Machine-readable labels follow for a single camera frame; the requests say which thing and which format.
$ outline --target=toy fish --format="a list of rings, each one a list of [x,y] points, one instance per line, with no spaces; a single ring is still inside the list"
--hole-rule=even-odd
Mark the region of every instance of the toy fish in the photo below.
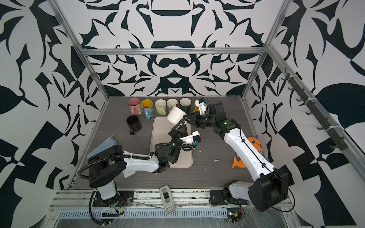
[[[262,149],[262,144],[260,142],[260,140],[258,139],[258,135],[256,135],[255,137],[248,137],[247,138],[250,143],[257,149],[258,152],[260,152],[260,154],[262,153],[263,149]],[[233,164],[232,164],[232,168],[234,167],[240,167],[240,168],[246,168],[246,165],[243,163],[242,160],[237,160],[236,157],[233,158]]]

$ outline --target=beige tray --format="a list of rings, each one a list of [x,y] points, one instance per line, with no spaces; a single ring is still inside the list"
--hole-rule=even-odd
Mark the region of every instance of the beige tray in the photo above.
[[[153,120],[152,138],[150,151],[155,149],[157,143],[169,143],[171,136],[169,131],[174,124],[167,120],[166,116],[158,116]],[[190,124],[186,124],[188,135],[191,135]],[[175,164],[170,163],[171,168],[189,168],[193,165],[193,151],[184,151],[181,149],[179,158]]]

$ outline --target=black mug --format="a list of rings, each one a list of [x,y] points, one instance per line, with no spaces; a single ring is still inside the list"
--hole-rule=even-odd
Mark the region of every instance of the black mug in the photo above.
[[[180,100],[180,109],[186,114],[190,114],[191,100],[187,97],[182,98]]]
[[[142,126],[138,119],[138,116],[130,116],[127,118],[127,124],[129,126],[129,133],[134,135],[134,133],[138,132]]]

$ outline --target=mug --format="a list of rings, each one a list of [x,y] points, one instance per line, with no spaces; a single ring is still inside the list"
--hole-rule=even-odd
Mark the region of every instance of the mug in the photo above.
[[[129,108],[131,109],[131,113],[132,115],[140,115],[142,114],[142,108],[141,108],[141,105],[140,105],[140,100],[139,98],[137,97],[132,97],[129,99],[128,101],[128,105],[129,105]]]
[[[151,100],[143,100],[141,102],[141,106],[143,108],[143,113],[146,115],[146,118],[148,120],[155,115],[155,111],[153,110],[153,103]]]
[[[185,116],[186,113],[179,109],[177,106],[173,107],[170,113],[167,115],[167,120],[177,125],[179,121]]]
[[[129,133],[131,135],[134,135],[134,133],[138,132],[142,128],[139,118],[137,116],[129,116],[127,118],[127,124],[129,126]]]
[[[191,100],[187,97],[182,98],[180,100],[180,109],[186,114],[189,114],[191,109]]]
[[[157,101],[155,101],[155,107],[156,107],[156,111],[158,112],[158,114],[160,114],[161,116],[166,115],[166,101],[163,99],[159,99]]]
[[[177,99],[171,98],[167,100],[167,108],[171,112],[172,108],[177,106]]]

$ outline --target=blue mug handle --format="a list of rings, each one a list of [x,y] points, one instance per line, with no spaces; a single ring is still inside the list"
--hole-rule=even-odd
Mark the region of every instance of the blue mug handle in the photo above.
[[[148,115],[148,109],[146,109],[146,118],[149,120],[150,116]]]

